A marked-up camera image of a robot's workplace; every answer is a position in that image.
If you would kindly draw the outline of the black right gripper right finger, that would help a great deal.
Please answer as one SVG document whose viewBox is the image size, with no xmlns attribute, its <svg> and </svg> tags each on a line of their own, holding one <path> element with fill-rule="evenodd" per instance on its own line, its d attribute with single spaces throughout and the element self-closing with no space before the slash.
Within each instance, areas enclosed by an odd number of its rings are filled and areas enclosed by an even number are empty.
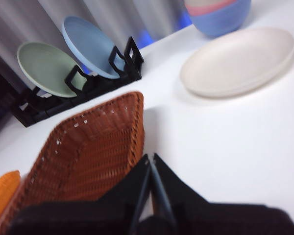
<svg viewBox="0 0 294 235">
<path fill-rule="evenodd" d="M 185 184 L 154 154 L 155 167 L 181 235 L 294 235 L 283 210 L 256 204 L 213 203 Z"/>
</svg>

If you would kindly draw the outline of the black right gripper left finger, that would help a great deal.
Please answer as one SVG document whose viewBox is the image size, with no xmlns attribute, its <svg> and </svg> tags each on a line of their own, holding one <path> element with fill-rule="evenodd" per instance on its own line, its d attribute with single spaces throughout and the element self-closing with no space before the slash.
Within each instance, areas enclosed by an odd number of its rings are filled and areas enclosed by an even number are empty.
<svg viewBox="0 0 294 235">
<path fill-rule="evenodd" d="M 45 202 L 20 211 L 9 235 L 128 235 L 148 197 L 150 164 L 136 166 L 96 201 Z"/>
</svg>

